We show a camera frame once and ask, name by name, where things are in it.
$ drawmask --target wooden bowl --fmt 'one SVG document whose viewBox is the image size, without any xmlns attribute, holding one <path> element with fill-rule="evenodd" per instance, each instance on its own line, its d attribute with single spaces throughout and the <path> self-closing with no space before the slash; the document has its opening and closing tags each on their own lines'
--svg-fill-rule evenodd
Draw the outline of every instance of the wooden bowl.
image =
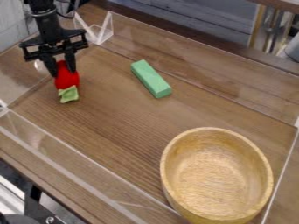
<svg viewBox="0 0 299 224">
<path fill-rule="evenodd" d="M 263 152 L 226 129 L 183 132 L 164 149 L 160 172 L 166 197 L 191 223 L 249 222 L 273 192 L 274 176 Z"/>
</svg>

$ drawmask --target green sponge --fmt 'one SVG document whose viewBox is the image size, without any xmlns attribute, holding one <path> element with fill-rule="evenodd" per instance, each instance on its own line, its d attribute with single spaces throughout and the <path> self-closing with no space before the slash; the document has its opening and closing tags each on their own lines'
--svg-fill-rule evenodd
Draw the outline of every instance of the green sponge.
<svg viewBox="0 0 299 224">
<path fill-rule="evenodd" d="M 60 103 L 76 101 L 80 98 L 76 86 L 59 90 Z"/>
<path fill-rule="evenodd" d="M 132 63 L 131 70 L 155 98 L 163 98 L 172 93 L 171 86 L 146 60 Z"/>
</svg>

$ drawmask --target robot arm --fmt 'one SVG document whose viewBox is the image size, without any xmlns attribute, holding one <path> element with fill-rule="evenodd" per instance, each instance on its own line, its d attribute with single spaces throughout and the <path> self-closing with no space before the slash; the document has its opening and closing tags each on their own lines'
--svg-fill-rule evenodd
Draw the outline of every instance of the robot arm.
<svg viewBox="0 0 299 224">
<path fill-rule="evenodd" d="M 54 0 L 24 0 L 32 9 L 40 35 L 20 44 L 26 61 L 42 60 L 51 76 L 58 76 L 55 55 L 64 53 L 68 69 L 76 72 L 78 50 L 88 47 L 86 30 L 66 30 L 62 28 L 58 9 Z M 71 42 L 71 38 L 80 36 L 80 41 Z M 38 46 L 39 50 L 30 52 L 28 48 Z"/>
</svg>

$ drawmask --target bowl rim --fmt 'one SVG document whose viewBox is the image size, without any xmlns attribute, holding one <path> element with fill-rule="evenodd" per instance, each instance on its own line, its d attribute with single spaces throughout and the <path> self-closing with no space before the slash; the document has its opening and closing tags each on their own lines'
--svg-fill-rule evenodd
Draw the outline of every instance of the bowl rim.
<svg viewBox="0 0 299 224">
<path fill-rule="evenodd" d="M 266 183 L 266 191 L 262 195 L 262 199 L 255 205 L 253 205 L 253 207 L 250 207 L 243 213 L 239 213 L 238 215 L 214 215 L 214 214 L 208 214 L 208 213 L 200 212 L 199 210 L 194 209 L 194 207 L 188 206 L 184 203 L 184 200 L 182 200 L 180 197 L 176 196 L 175 191 L 171 187 L 171 184 L 168 182 L 168 179 L 166 177 L 166 167 L 164 167 L 166 159 L 167 159 L 167 155 L 170 153 L 170 150 L 172 148 L 174 144 L 178 142 L 179 139 L 182 139 L 183 137 L 186 137 L 191 133 L 200 132 L 200 131 L 204 131 L 204 130 L 220 131 L 220 132 L 224 132 L 224 133 L 240 138 L 251 146 L 251 148 L 255 150 L 255 152 L 258 153 L 259 157 L 262 158 L 262 162 L 265 164 L 265 167 L 266 167 L 266 182 L 267 183 Z M 228 129 L 215 128 L 215 127 L 202 127 L 202 128 L 188 129 L 172 139 L 172 141 L 167 144 L 167 146 L 164 148 L 164 151 L 163 151 L 163 156 L 162 156 L 162 160 L 160 160 L 160 176 L 162 176 L 164 190 L 168 192 L 172 199 L 175 200 L 175 202 L 188 212 L 191 212 L 192 214 L 200 216 L 202 218 L 210 219 L 212 221 L 234 221 L 234 220 L 240 220 L 240 219 L 245 219 L 245 218 L 255 215 L 262 210 L 263 206 L 266 205 L 266 203 L 269 201 L 269 198 L 271 196 L 273 190 L 274 190 L 274 173 L 273 173 L 271 165 L 267 161 L 267 157 L 266 157 L 265 153 L 262 152 L 262 150 L 258 148 L 258 146 L 245 136 L 242 136 L 235 131 L 231 131 Z"/>
</svg>

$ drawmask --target red object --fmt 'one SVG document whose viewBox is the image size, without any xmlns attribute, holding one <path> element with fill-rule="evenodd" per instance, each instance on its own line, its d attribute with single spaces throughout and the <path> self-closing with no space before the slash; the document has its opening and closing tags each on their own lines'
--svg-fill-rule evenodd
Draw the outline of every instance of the red object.
<svg viewBox="0 0 299 224">
<path fill-rule="evenodd" d="M 80 75 L 78 72 L 72 73 L 68 69 L 66 60 L 58 62 L 58 77 L 55 78 L 55 86 L 58 89 L 66 89 L 71 86 L 80 86 Z"/>
</svg>

